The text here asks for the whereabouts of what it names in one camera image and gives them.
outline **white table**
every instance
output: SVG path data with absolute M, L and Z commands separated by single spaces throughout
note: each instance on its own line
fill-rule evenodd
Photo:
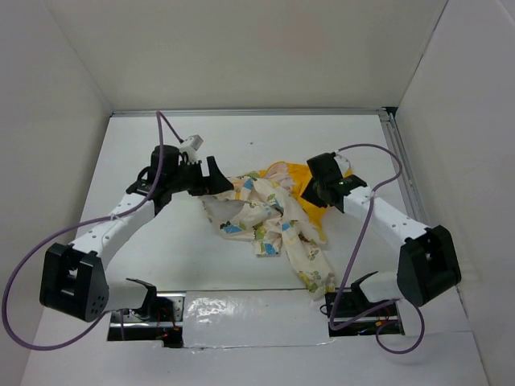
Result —
M 357 142 L 386 145 L 377 116 L 182 116 L 172 117 L 171 122 L 184 137 L 199 134 L 204 139 L 199 156 L 215 155 L 226 175 L 267 168 L 278 160 L 304 163 L 317 154 Z M 167 129 L 165 140 L 175 143 Z M 116 205 L 148 164 L 156 145 L 154 117 L 111 119 L 83 220 L 104 215 Z M 350 150 L 345 155 L 370 185 L 393 174 L 389 156 L 378 150 Z M 405 210 L 397 183 L 385 187 L 381 196 Z M 326 254 L 340 280 L 361 225 L 331 210 L 323 227 L 329 239 Z M 387 243 L 370 232 L 351 280 L 374 270 L 394 269 L 396 258 Z M 200 203 L 187 194 L 174 195 L 171 204 L 134 235 L 113 259 L 108 275 L 138 277 L 169 291 L 303 288 L 284 253 L 258 258 L 249 244 L 221 239 Z M 316 303 L 310 304 L 307 294 L 304 302 L 316 312 Z M 292 318 L 305 311 L 302 304 L 291 307 Z M 416 315 L 406 304 L 400 305 L 400 311 L 406 334 L 416 335 Z M 23 384 L 486 384 L 456 291 L 447 291 L 423 307 L 423 312 L 428 336 L 416 352 L 401 357 L 381 351 L 374 337 L 341 338 L 306 347 L 293 339 L 286 347 L 202 351 L 166 349 L 153 342 L 107 343 L 106 318 L 71 347 L 32 352 Z M 325 323 L 322 315 L 316 318 Z M 252 322 L 247 323 L 249 341 L 255 342 Z M 82 329 L 81 321 L 45 310 L 35 341 L 61 342 Z M 408 345 L 410 339 L 388 337 L 392 344 L 401 345 Z

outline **white plastic cover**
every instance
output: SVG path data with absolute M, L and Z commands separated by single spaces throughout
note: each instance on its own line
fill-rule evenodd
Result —
M 329 343 L 327 318 L 304 289 L 187 292 L 185 347 L 312 346 Z

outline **cloth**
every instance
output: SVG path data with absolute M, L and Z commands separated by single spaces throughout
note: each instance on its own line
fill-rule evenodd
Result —
M 324 211 L 308 208 L 313 217 L 310 221 L 298 201 L 302 185 L 295 183 L 292 175 L 307 182 L 311 175 L 307 177 L 306 169 L 299 167 L 302 165 L 289 165 L 293 164 L 278 162 L 264 172 L 229 178 L 233 191 L 200 200 L 225 239 L 249 241 L 258 256 L 277 255 L 284 244 L 294 271 L 312 297 L 320 298 L 335 290 L 334 272 L 320 248 L 327 241 L 319 226 Z

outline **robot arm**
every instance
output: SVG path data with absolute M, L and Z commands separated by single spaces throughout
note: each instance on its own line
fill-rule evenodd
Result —
M 190 195 L 206 195 L 233 189 L 214 157 L 208 157 L 209 176 L 202 175 L 196 157 L 201 144 L 199 136 L 192 136 L 180 148 L 164 146 L 160 176 L 156 175 L 157 146 L 150 157 L 150 166 L 144 168 L 126 190 L 122 201 L 109 213 L 110 220 L 68 245 L 53 244 L 45 254 L 39 293 L 41 304 L 86 322 L 98 318 L 104 310 L 130 308 L 148 314 L 157 289 L 138 279 L 108 283 L 105 268 L 127 240 L 170 203 L 174 193 L 188 191 Z M 138 206 L 158 177 L 157 187 L 148 201 L 138 210 L 118 216 Z
M 344 178 L 334 157 L 326 153 L 307 161 L 313 179 L 303 198 L 364 221 L 372 189 L 355 175 Z M 353 283 L 357 302 L 405 298 L 422 306 L 461 281 L 451 234 L 444 227 L 429 228 L 379 197 L 374 197 L 370 226 L 398 251 L 398 269 L 371 273 Z

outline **wall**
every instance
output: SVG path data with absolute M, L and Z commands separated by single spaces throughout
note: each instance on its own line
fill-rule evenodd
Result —
M 0 2 L 0 287 L 32 245 L 79 218 L 107 125 L 92 81 L 36 0 Z M 43 256 L 22 272 L 11 323 L 32 342 Z M 0 328 L 2 385 L 19 384 L 29 351 Z
M 450 0 L 397 119 L 427 212 L 454 234 L 493 385 L 511 384 L 515 363 L 515 4 L 505 5 Z
M 115 110 L 398 105 L 446 2 L 46 1 Z

